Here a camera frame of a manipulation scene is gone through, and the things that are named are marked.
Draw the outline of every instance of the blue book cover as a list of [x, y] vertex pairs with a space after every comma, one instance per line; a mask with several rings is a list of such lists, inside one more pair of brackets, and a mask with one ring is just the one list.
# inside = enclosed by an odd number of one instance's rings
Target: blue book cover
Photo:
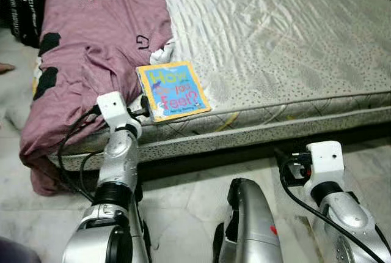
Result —
[[190, 62], [140, 66], [137, 74], [155, 122], [211, 109]]

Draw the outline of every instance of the mattress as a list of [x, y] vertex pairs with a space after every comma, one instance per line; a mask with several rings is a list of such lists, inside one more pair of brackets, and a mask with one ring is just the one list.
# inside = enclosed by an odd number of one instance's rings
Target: mattress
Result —
[[[167, 3], [172, 61], [192, 62], [212, 111], [143, 119], [140, 161], [391, 121], [391, 1]], [[104, 129], [68, 147], [67, 168], [107, 138]], [[99, 164], [97, 155], [86, 169]]]

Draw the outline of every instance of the pink duvet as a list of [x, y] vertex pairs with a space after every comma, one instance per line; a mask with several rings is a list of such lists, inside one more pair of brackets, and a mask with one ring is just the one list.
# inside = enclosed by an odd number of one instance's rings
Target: pink duvet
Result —
[[[69, 126], [101, 94], [120, 91], [128, 103], [137, 97], [135, 68], [148, 65], [171, 36], [165, 0], [46, 0], [38, 81], [20, 143], [37, 193], [63, 189], [46, 155], [56, 152]], [[98, 117], [69, 143], [102, 126]]]

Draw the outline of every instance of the marble floor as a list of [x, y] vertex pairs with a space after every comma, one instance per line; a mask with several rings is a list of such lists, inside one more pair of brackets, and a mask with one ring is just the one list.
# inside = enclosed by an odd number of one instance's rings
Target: marble floor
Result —
[[[38, 196], [18, 159], [18, 132], [0, 120], [0, 236], [31, 247], [43, 263], [60, 262], [88, 201], [77, 195]], [[388, 138], [345, 146], [346, 189], [369, 207], [391, 241], [391, 142]], [[215, 227], [227, 210], [235, 177], [255, 180], [274, 214], [284, 262], [323, 262], [309, 235], [306, 213], [282, 191], [275, 160], [183, 174], [144, 184], [141, 211], [152, 237], [154, 262], [211, 262]]]

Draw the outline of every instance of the speckled mattress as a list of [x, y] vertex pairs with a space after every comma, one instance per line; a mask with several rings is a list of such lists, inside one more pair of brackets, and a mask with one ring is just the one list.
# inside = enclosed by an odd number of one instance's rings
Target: speckled mattress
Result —
[[[140, 161], [391, 121], [390, 0], [167, 3], [172, 61], [192, 62], [212, 111], [144, 119]], [[102, 130], [70, 146], [67, 168], [107, 138]]]

